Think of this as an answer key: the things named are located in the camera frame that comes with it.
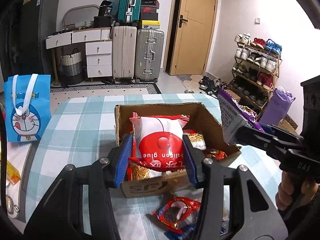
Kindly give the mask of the person's right hand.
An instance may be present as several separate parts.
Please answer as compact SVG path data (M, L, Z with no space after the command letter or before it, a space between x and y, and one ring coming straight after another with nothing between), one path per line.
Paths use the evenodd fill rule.
M318 187L319 184L315 181L304 181L300 190L301 193L304 194L303 199L300 201L301 206L305 206L311 202L318 190ZM283 171L281 183L278 186L278 192L276 194L276 206L279 210L284 211L289 205L291 205L294 190L295 187L291 180L290 173Z

